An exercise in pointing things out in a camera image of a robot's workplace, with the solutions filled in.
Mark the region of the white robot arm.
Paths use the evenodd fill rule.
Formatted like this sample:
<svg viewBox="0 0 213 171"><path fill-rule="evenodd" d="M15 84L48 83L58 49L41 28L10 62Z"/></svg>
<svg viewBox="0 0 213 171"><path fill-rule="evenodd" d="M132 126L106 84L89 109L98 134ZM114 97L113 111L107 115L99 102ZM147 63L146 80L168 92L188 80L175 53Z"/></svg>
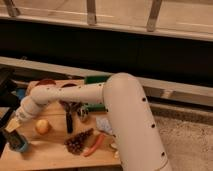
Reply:
<svg viewBox="0 0 213 171"><path fill-rule="evenodd" d="M57 100L105 106L123 171L172 171L144 89L136 77L117 73L104 83L65 88L38 85L23 98L6 130L17 129Z"/></svg>

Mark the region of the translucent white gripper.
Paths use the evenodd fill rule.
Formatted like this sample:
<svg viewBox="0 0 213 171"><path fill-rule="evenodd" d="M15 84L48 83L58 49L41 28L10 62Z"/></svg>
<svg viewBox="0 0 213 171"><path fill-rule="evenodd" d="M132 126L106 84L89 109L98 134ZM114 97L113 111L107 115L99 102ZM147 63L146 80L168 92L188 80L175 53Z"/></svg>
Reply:
<svg viewBox="0 0 213 171"><path fill-rule="evenodd" d="M22 107L19 107L15 111L15 117L8 122L5 130L7 132L12 132L18 127L20 127L22 123L25 123L29 121L30 119L31 119L31 115L27 113Z"/></svg>

